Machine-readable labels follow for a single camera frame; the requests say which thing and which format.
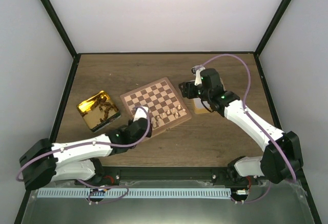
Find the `light blue slotted strip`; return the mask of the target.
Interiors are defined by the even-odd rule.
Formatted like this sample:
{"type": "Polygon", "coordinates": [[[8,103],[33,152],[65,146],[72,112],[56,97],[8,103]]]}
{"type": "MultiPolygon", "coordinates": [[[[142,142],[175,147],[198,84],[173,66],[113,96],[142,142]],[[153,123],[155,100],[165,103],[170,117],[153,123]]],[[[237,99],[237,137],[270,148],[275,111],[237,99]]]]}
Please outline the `light blue slotted strip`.
{"type": "MultiPolygon", "coordinates": [[[[91,190],[87,188],[41,188],[37,192],[38,198],[87,198],[91,190]]],[[[130,188],[112,189],[97,192],[93,198],[204,198],[230,199],[231,190],[223,188],[130,188]]]]}

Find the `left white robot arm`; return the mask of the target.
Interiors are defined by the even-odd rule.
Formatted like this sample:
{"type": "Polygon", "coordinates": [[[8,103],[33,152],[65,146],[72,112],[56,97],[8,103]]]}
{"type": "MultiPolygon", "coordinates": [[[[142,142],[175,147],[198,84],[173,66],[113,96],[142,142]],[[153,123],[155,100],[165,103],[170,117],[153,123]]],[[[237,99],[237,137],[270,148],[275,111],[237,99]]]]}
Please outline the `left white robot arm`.
{"type": "Polygon", "coordinates": [[[151,135],[151,122],[142,117],[105,134],[76,142],[58,144],[44,138],[21,156],[21,170],[16,179],[30,191],[67,179],[99,185],[104,181],[105,173],[96,161],[97,157],[125,153],[151,135]]]}

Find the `black mounting rail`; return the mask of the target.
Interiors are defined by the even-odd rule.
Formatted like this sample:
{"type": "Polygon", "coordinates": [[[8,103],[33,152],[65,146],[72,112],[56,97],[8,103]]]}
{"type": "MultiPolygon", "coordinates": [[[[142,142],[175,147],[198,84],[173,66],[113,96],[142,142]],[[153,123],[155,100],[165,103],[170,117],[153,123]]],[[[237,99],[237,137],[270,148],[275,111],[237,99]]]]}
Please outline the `black mounting rail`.
{"type": "Polygon", "coordinates": [[[61,169],[51,178],[51,181],[81,179],[91,185],[118,185],[123,181],[186,181],[198,180],[214,185],[245,186],[255,183],[263,176],[238,176],[231,167],[96,167],[61,169]]]}

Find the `light wooden chess piece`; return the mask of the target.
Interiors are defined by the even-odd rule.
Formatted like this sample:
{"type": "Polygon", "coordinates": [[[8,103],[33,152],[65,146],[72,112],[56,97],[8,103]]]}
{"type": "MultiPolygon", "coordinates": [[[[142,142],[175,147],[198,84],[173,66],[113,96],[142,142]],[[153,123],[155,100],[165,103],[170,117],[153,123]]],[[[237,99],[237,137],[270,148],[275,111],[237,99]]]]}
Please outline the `light wooden chess piece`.
{"type": "Polygon", "coordinates": [[[158,124],[158,126],[162,126],[162,124],[163,124],[163,120],[162,120],[162,118],[160,117],[160,116],[157,116],[157,124],[158,124]]]}

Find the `cream tin with light pieces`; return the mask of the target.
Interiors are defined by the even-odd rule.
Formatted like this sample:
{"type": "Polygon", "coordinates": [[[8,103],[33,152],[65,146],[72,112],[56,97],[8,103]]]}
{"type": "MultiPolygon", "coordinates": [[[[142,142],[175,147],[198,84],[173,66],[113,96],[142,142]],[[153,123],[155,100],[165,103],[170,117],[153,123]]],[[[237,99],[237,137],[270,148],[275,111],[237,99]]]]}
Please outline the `cream tin with light pieces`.
{"type": "Polygon", "coordinates": [[[203,106],[200,98],[194,98],[192,99],[192,104],[195,114],[210,113],[210,105],[206,101],[203,101],[203,106]]]}

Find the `gold tin with dark pieces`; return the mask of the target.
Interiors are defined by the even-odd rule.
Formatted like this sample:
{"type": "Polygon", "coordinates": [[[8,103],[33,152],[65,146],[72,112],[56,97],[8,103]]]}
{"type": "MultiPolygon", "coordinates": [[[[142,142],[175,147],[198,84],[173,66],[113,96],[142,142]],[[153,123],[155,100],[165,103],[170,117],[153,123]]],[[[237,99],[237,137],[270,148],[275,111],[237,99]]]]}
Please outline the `gold tin with dark pieces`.
{"type": "Polygon", "coordinates": [[[121,117],[117,105],[104,90],[82,101],[76,108],[92,132],[97,132],[121,117]]]}

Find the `black enclosure frame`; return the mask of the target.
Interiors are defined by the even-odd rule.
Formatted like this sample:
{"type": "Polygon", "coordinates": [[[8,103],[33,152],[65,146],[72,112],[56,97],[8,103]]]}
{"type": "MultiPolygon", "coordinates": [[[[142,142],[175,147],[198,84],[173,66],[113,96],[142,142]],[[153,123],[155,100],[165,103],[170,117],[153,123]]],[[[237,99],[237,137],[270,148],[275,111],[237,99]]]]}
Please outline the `black enclosure frame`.
{"type": "MultiPolygon", "coordinates": [[[[73,47],[73,44],[71,40],[69,39],[68,34],[66,33],[66,30],[64,29],[55,9],[53,8],[50,0],[40,0],[43,7],[45,8],[46,12],[48,13],[50,19],[52,20],[54,26],[56,27],[58,33],[60,34],[64,44],[66,45],[67,49],[69,50],[71,56],[73,57],[73,62],[71,65],[71,69],[69,72],[68,80],[66,82],[65,88],[64,88],[64,93],[62,95],[60,104],[59,104],[59,109],[55,118],[55,122],[53,125],[53,129],[50,134],[50,140],[55,141],[57,138],[58,132],[59,132],[59,126],[62,122],[62,118],[64,115],[64,109],[67,105],[68,97],[73,85],[73,79],[76,75],[76,71],[78,68],[78,64],[80,62],[81,54],[77,53],[75,48],[73,47]]],[[[269,26],[267,27],[259,45],[257,46],[256,50],[253,51],[251,54],[254,57],[254,61],[257,66],[257,71],[258,74],[261,78],[261,83],[262,87],[266,96],[267,103],[269,105],[269,110],[273,119],[273,122],[275,125],[277,125],[279,128],[281,127],[280,120],[278,118],[278,114],[268,87],[267,80],[265,78],[262,65],[260,63],[260,55],[265,49],[267,43],[269,42],[269,39],[271,38],[272,34],[274,33],[278,23],[280,22],[281,18],[283,17],[285,11],[287,10],[289,4],[291,3],[292,0],[282,0],[278,6],[278,9],[276,10],[273,18],[271,19],[269,26]]],[[[305,190],[305,198],[306,202],[309,207],[309,211],[311,213],[311,218],[313,219],[314,223],[321,223],[320,216],[318,214],[316,205],[314,203],[310,188],[307,183],[307,179],[305,176],[305,173],[303,170],[299,170],[296,172],[296,176],[300,180],[300,185],[303,187],[305,190]]],[[[22,200],[21,206],[19,208],[19,211],[17,213],[15,223],[23,223],[24,220],[28,219],[28,214],[32,212],[32,207],[31,207],[31,200],[32,200],[32,192],[27,190],[24,194],[24,198],[22,200]]]]}

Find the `wooden chessboard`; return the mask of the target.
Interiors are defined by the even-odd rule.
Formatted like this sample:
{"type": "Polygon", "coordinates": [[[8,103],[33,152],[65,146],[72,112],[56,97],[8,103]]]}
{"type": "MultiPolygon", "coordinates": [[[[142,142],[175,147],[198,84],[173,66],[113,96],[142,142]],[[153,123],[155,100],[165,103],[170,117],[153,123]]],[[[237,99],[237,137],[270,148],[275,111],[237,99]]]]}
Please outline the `wooden chessboard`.
{"type": "Polygon", "coordinates": [[[136,106],[148,107],[151,124],[157,123],[157,116],[162,118],[162,113],[166,113],[167,110],[171,111],[173,108],[176,109],[179,118],[175,118],[175,113],[171,112],[170,115],[162,118],[162,126],[158,126],[158,124],[156,128],[152,126],[152,136],[165,132],[192,118],[191,112],[167,77],[122,94],[120,99],[127,112],[132,116],[135,114],[136,106]],[[185,115],[181,113],[182,109],[186,110],[185,115]]]}

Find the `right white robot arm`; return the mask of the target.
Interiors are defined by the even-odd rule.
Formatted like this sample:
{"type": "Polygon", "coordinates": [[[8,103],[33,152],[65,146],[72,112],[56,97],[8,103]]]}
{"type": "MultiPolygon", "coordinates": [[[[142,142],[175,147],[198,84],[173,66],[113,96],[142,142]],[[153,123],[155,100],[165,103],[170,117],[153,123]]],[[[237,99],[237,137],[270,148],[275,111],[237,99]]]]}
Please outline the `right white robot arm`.
{"type": "Polygon", "coordinates": [[[232,91],[227,91],[219,73],[213,69],[196,66],[192,69],[195,79],[179,84],[184,98],[199,98],[209,104],[210,112],[241,128],[263,151],[262,156],[242,156],[228,165],[228,180],[238,185],[246,176],[262,176],[274,184],[291,178],[303,167],[299,137],[292,131],[282,130],[267,123],[249,109],[232,91]]]}

